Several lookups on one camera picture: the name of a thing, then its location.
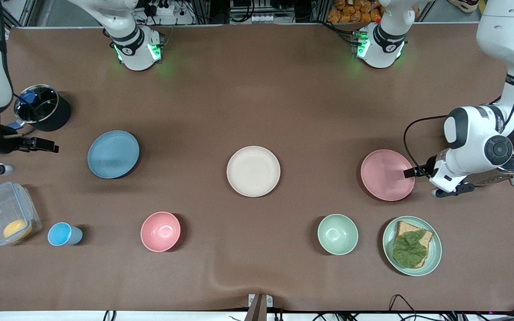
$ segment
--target blue plate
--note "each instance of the blue plate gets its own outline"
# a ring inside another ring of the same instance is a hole
[[[138,161],[140,147],[129,132],[113,130],[98,137],[88,150],[88,166],[101,178],[117,178],[128,173]]]

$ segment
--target blue cup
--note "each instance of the blue cup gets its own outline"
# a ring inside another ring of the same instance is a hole
[[[82,239],[80,228],[61,222],[53,225],[47,234],[47,240],[53,246],[73,245]]]

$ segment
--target cup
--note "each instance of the cup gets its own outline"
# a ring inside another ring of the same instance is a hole
[[[35,85],[22,91],[15,101],[13,112],[17,121],[9,124],[9,127],[20,129],[30,124],[37,130],[52,132],[69,121],[71,106],[51,86]]]
[[[53,246],[73,245],[82,239],[80,228],[61,222],[53,225],[47,234],[47,240]]]

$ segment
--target shoe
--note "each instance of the shoe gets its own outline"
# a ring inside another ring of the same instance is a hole
[[[479,0],[447,0],[447,2],[456,6],[461,12],[472,13],[477,9]]]

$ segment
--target green bowl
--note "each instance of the green bowl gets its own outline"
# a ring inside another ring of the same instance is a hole
[[[317,231],[320,245],[330,254],[344,255],[358,244],[358,228],[342,214],[331,214],[320,221]]]
[[[434,233],[434,236],[432,236],[432,240],[430,241],[430,251],[428,252],[428,257],[426,258],[426,261],[421,268],[403,267],[402,265],[398,264],[398,262],[396,262],[392,256],[394,240],[396,239],[396,234],[398,233],[399,221],[404,221],[406,223],[412,224],[413,226],[425,228],[426,230],[432,231]],[[441,261],[441,241],[439,240],[439,236],[437,235],[437,232],[434,230],[434,228],[421,218],[398,217],[393,219],[384,230],[384,236],[382,236],[382,246],[384,247],[384,254],[386,254],[386,258],[388,258],[392,266],[394,266],[396,270],[408,276],[426,276],[427,274],[433,272],[433,270],[437,268],[439,262]]]

